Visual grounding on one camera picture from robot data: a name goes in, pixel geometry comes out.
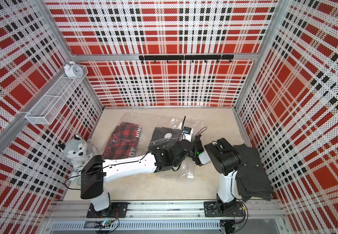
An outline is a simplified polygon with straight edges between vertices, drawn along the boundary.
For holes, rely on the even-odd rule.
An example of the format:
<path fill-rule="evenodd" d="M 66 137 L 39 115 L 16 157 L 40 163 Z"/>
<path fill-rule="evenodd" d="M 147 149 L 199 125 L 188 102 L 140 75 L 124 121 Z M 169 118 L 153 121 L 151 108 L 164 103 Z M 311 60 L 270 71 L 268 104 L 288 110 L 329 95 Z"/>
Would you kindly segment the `clear plastic vacuum bag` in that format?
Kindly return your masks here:
<path fill-rule="evenodd" d="M 198 166 L 210 163 L 199 121 L 126 113 L 112 131 L 103 157 L 104 182 L 136 174 L 178 171 L 186 159 Z"/>

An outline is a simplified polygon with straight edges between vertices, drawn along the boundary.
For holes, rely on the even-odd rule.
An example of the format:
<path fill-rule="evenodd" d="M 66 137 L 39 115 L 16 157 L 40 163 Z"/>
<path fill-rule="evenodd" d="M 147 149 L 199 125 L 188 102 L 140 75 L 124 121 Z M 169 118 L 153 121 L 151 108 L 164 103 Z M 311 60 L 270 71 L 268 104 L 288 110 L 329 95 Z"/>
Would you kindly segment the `red black plaid shirt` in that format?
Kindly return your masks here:
<path fill-rule="evenodd" d="M 119 160 L 135 157 L 142 127 L 130 122 L 121 122 L 109 137 L 103 159 Z"/>

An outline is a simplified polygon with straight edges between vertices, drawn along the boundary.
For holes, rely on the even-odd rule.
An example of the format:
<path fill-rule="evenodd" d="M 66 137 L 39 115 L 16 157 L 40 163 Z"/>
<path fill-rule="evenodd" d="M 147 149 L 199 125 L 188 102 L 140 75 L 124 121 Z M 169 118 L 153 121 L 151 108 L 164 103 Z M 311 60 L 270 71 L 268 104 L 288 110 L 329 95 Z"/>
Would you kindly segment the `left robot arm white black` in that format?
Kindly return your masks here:
<path fill-rule="evenodd" d="M 104 184 L 113 180 L 136 174 L 169 171 L 178 167 L 193 153 L 193 144 L 183 139 L 167 148 L 152 148 L 140 157 L 121 160 L 104 160 L 101 155 L 94 156 L 81 171 L 80 198 L 91 201 L 94 210 L 109 209 L 110 196 Z"/>

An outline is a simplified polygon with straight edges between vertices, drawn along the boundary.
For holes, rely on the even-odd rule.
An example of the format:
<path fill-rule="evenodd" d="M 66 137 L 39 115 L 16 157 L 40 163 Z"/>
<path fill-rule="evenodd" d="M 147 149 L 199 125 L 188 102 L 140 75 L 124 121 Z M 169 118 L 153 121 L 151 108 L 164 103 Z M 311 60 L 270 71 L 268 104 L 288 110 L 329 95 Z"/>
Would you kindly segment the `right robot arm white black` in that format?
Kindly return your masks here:
<path fill-rule="evenodd" d="M 219 173 L 219 190 L 217 202 L 221 206 L 233 206 L 236 203 L 233 183 L 235 182 L 238 166 L 241 164 L 237 150 L 225 139 L 220 138 L 205 146 L 202 145 L 201 135 L 195 136 L 192 160 L 198 166 L 212 163 Z"/>

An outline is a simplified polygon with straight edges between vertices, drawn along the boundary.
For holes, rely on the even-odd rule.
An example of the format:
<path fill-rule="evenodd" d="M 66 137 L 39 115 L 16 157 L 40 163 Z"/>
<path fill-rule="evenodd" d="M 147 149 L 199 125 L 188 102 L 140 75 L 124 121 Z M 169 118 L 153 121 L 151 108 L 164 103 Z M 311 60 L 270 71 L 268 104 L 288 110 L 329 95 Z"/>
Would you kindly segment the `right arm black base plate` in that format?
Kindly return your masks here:
<path fill-rule="evenodd" d="M 226 204 L 221 201 L 206 201 L 204 202 L 204 212 L 206 217 L 244 217 L 243 206 L 238 201 Z"/>

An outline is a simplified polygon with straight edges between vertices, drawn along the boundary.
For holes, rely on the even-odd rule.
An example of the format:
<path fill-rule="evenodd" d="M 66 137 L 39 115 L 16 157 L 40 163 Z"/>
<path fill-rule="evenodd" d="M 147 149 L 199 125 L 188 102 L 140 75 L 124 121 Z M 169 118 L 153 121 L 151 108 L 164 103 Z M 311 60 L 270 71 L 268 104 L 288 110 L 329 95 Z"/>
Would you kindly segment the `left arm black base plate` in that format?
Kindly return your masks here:
<path fill-rule="evenodd" d="M 86 215 L 87 218 L 108 218 L 108 217 L 117 217 L 117 218 L 125 218 L 128 209 L 127 202 L 112 202 L 109 208 L 106 208 L 101 211 L 96 211 L 94 205 L 91 204 L 88 213 Z"/>

